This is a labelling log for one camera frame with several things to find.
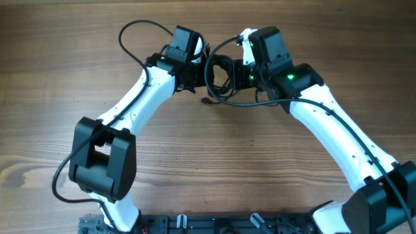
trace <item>wire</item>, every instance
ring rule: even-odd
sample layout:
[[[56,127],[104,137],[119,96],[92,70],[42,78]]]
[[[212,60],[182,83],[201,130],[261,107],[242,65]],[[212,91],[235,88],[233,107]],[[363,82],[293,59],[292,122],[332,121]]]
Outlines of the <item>wire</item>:
[[[163,51],[164,51],[164,49],[166,49],[168,46],[170,46],[170,45],[169,45],[169,44],[164,45],[164,46],[162,47],[162,49],[161,49],[160,54],[162,54],[162,53],[163,53]]]
[[[254,92],[254,99],[255,102],[258,103],[259,102],[259,89],[256,88],[255,92]],[[275,105],[265,105],[266,107],[277,107],[279,105],[279,103],[276,103]]]
[[[235,83],[235,61],[225,55],[214,55],[214,59],[210,64],[206,64],[209,67],[209,75],[212,77],[210,80],[210,84],[213,86],[213,90],[219,97],[223,98],[224,100],[228,100],[233,96],[239,93],[239,90],[234,92],[236,87]],[[222,86],[217,86],[214,84],[214,66],[219,66],[221,69],[226,71],[228,78],[224,82]],[[204,97],[201,99],[201,102],[204,104],[219,104],[220,102],[213,102],[208,97]]]
[[[210,63],[210,61],[213,59],[213,55],[219,49],[221,49],[221,47],[225,46],[226,44],[228,44],[228,43],[230,43],[234,40],[236,40],[238,37],[239,36],[235,36],[233,38],[230,38],[230,39],[226,40],[225,42],[222,42],[219,46],[217,46],[213,50],[213,52],[209,55],[209,57],[207,59],[207,64]],[[299,99],[299,98],[296,98],[296,99],[277,99],[277,100],[272,100],[272,101],[262,101],[262,102],[259,102],[259,103],[232,103],[232,102],[221,99],[220,97],[218,97],[212,91],[212,89],[211,89],[211,87],[209,86],[209,83],[208,83],[207,74],[208,74],[208,66],[205,67],[205,71],[204,71],[204,78],[205,78],[205,83],[207,84],[207,89],[214,98],[216,98],[217,100],[219,100],[220,102],[222,102],[224,104],[233,105],[235,107],[256,107],[256,106],[268,105],[268,104],[272,104],[272,103],[284,103],[284,102],[297,101],[297,102],[309,103],[309,104],[312,104],[314,106],[320,107],[323,110],[325,110],[327,112],[327,114],[332,115],[336,120],[338,120],[350,132],[350,134],[355,138],[355,140],[357,140],[358,144],[364,149],[364,152],[369,156],[371,161],[376,165],[377,169],[379,169],[379,171],[382,173],[384,179],[387,181],[387,184],[393,190],[393,192],[396,196],[396,199],[398,200],[400,206],[402,207],[402,209],[404,211],[404,215],[406,217],[406,220],[408,221],[411,233],[416,234],[415,225],[413,224],[413,219],[410,215],[409,209],[408,209],[406,203],[404,202],[403,197],[400,195],[398,189],[396,188],[395,184],[391,181],[390,177],[387,175],[387,172],[384,170],[384,168],[378,162],[378,159],[371,153],[370,149],[365,145],[364,141],[362,141],[362,139],[360,139],[360,137],[357,135],[357,133],[333,110],[329,109],[328,107],[326,107],[326,106],[324,106],[320,103],[317,103],[316,101],[311,101],[311,100],[308,100],[308,99]]]
[[[55,172],[55,175],[53,176],[52,179],[52,193],[53,195],[58,198],[60,201],[62,202],[66,202],[66,203],[85,203],[85,202],[97,202],[99,203],[99,206],[103,209],[103,212],[105,214],[105,216],[109,219],[109,222],[111,224],[111,226],[116,230],[117,233],[123,233],[122,231],[120,231],[117,227],[117,225],[115,224],[114,220],[111,218],[110,213],[108,211],[108,209],[105,207],[104,201],[101,201],[99,199],[79,199],[79,200],[71,200],[71,199],[67,199],[62,197],[58,191],[57,191],[57,181],[58,181],[58,177],[61,173],[61,171],[64,169],[65,165],[71,160],[71,158],[73,158],[84,146],[86,146],[89,142],[93,142],[95,141],[98,137],[101,136],[102,133],[104,133],[110,126],[112,126],[113,124],[115,124],[119,119],[121,119],[121,117],[135,104],[135,102],[142,96],[142,94],[144,93],[144,91],[146,90],[146,87],[149,85],[149,71],[146,68],[146,66],[143,64],[142,61],[140,61],[140,59],[138,59],[137,57],[135,57],[130,51],[128,51],[123,43],[122,43],[122,34],[123,32],[126,30],[126,28],[128,28],[130,25],[136,24],[136,23],[151,23],[154,24],[156,26],[159,26],[160,28],[164,29],[167,33],[169,33],[171,36],[173,36],[172,32],[170,32],[167,28],[163,27],[162,25],[150,21],[150,20],[145,20],[145,19],[141,19],[141,20],[135,20],[132,21],[130,23],[128,23],[127,25],[125,25],[119,35],[118,35],[118,43],[120,45],[120,47],[131,57],[133,58],[136,62],[138,62],[143,70],[146,73],[146,80],[144,82],[144,86],[142,88],[142,90],[136,95],[136,97],[122,110],[120,111],[120,113],[114,117],[113,120],[111,120],[108,124],[104,125],[101,129],[99,129],[97,132],[95,132],[93,135],[91,135],[90,137],[88,137],[87,139],[85,139],[81,144],[79,144],[59,165],[59,167],[57,168],[57,171]]]

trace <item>table surface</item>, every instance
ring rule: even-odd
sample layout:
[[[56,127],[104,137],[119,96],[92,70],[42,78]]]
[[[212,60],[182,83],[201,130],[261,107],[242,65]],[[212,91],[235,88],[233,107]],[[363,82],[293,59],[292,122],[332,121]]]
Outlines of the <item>table surface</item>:
[[[415,9],[414,1],[332,0],[0,6],[0,233],[74,233],[80,216],[99,213],[55,199],[51,179],[75,124],[110,109],[141,74],[117,42],[137,19],[189,27],[213,47],[276,25],[294,63],[312,65],[377,145],[415,161]],[[170,40],[152,25],[123,36],[141,59]],[[204,105],[206,96],[204,88],[173,95],[138,137],[131,192],[144,214],[298,212],[352,195],[335,161],[281,107]],[[253,98],[245,90],[234,101]],[[86,197],[67,168],[58,189]]]

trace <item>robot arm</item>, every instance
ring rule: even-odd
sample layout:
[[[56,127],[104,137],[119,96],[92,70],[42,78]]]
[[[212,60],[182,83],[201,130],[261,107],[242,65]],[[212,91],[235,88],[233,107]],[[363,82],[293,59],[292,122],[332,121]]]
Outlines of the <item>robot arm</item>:
[[[338,105],[330,89],[310,65],[293,66],[276,27],[246,29],[237,43],[242,45],[243,58],[248,61],[244,66],[257,68],[257,73],[250,74],[252,86],[266,91],[270,100],[307,99],[331,109],[351,127],[381,167],[389,172],[406,205],[409,208],[416,206],[410,198],[416,196],[416,179],[410,175],[416,174],[415,165],[407,162],[399,166],[392,156],[380,149]],[[313,212],[313,219],[321,232],[385,233],[406,220],[380,169],[340,121],[310,103],[291,101],[282,103],[282,107],[318,138],[337,162],[354,192],[346,203],[327,203]]]
[[[205,55],[201,53],[204,42],[199,33],[178,26],[166,54],[154,54],[146,61],[149,84],[144,87],[146,72],[128,93],[97,120],[83,118],[75,128],[73,148],[94,131],[117,117],[138,93],[145,88],[140,98],[104,134],[98,142],[90,144],[88,151],[81,150],[70,163],[70,179],[92,198],[101,200],[103,221],[118,231],[134,232],[140,221],[140,210],[134,205],[130,194],[136,174],[135,138],[146,125],[157,108],[174,92],[184,89],[194,91],[201,85],[198,70],[204,67]],[[95,146],[111,145],[110,155],[95,151]]]
[[[120,110],[125,109],[145,88],[140,98],[117,122],[97,140],[83,146],[70,161],[70,179],[91,197],[103,202],[109,215],[107,216],[100,207],[104,213],[103,221],[113,228],[110,229],[111,233],[145,233],[142,229],[142,215],[134,205],[129,192],[136,175],[136,137],[156,109],[174,92],[195,92],[194,87],[205,86],[202,71],[205,66],[209,66],[209,70],[212,71],[214,65],[227,68],[232,78],[229,82],[232,84],[232,90],[256,87],[267,92],[270,100],[307,99],[330,108],[332,113],[336,113],[352,128],[381,167],[389,172],[389,177],[399,187],[406,205],[411,209],[416,208],[416,166],[412,162],[399,166],[392,156],[376,146],[337,104],[323,79],[311,66],[293,66],[291,56],[286,51],[277,28],[246,29],[237,42],[244,50],[242,60],[233,62],[229,57],[222,55],[217,57],[216,62],[205,64],[205,55],[200,56],[200,51],[204,48],[200,34],[178,26],[171,45],[166,48],[166,54],[155,53],[146,60],[146,69],[149,71],[147,87],[144,87],[146,74],[143,72],[134,87],[112,109],[97,120],[83,118],[77,124],[73,149],[78,148],[105,124],[113,121]],[[213,83],[212,72],[211,75],[212,77],[205,77],[208,85]],[[224,94],[221,88],[216,91],[217,94]],[[319,231],[311,231],[314,227],[310,226],[309,214],[291,216],[290,220],[300,221],[300,225],[294,226],[292,221],[282,219],[286,216],[263,219],[255,213],[250,217],[251,224],[264,233],[281,233],[280,230],[303,233],[306,229],[311,233],[385,233],[405,221],[404,212],[395,201],[391,189],[384,185],[385,180],[381,172],[351,132],[334,118],[334,114],[297,101],[285,102],[281,106],[318,138],[337,162],[355,193],[346,203],[326,203],[312,212],[313,223]],[[110,155],[95,150],[96,146],[104,144],[111,145]],[[156,233],[165,233],[166,230],[169,232],[169,229],[174,229],[171,225],[176,223],[175,231],[182,233],[188,233],[185,230],[189,227],[193,227],[195,233],[202,230],[204,233],[211,233],[211,230],[218,233],[220,230],[231,230],[232,227],[242,228],[247,233],[258,233],[256,229],[247,229],[247,221],[242,221],[241,218],[202,219],[203,222],[200,222],[199,218],[187,221],[184,215],[178,218],[164,216],[163,222],[155,225],[153,230],[158,230]],[[94,232],[94,224],[95,221],[88,230]]]

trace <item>black connector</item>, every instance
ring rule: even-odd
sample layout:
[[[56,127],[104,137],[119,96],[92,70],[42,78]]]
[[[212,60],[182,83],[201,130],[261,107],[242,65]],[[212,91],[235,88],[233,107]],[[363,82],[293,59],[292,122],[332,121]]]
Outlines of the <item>black connector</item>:
[[[248,36],[256,64],[266,64],[270,75],[293,67],[280,30],[275,26],[259,29]]]
[[[410,210],[416,209],[416,166],[407,162],[388,173]],[[342,215],[352,233],[387,233],[406,221],[396,195],[384,177],[370,178],[343,205]]]
[[[99,120],[82,118],[75,127],[72,148],[78,147],[102,127],[104,125]],[[105,143],[112,145],[110,155],[95,149]],[[68,175],[82,191],[95,192],[114,203],[129,192],[136,169],[136,136],[127,129],[119,131],[110,128],[71,159]]]
[[[300,64],[273,75],[270,84],[279,90],[280,98],[290,99],[299,98],[301,91],[313,85],[324,85],[324,79],[309,64]],[[291,103],[281,106],[289,113]]]
[[[177,26],[172,43],[166,48],[166,56],[180,62],[192,60],[199,37],[198,32]]]

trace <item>mounting base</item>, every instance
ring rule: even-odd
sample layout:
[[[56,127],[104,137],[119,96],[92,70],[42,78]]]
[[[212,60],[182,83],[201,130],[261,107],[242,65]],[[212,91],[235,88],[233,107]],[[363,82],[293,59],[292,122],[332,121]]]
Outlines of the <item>mounting base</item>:
[[[310,213],[285,213],[262,216],[264,226],[271,233],[319,234]],[[177,228],[176,216],[143,215],[141,223],[132,233],[140,234],[262,234],[250,220],[250,216],[190,216]],[[103,216],[79,219],[78,234],[112,234],[103,222]]]

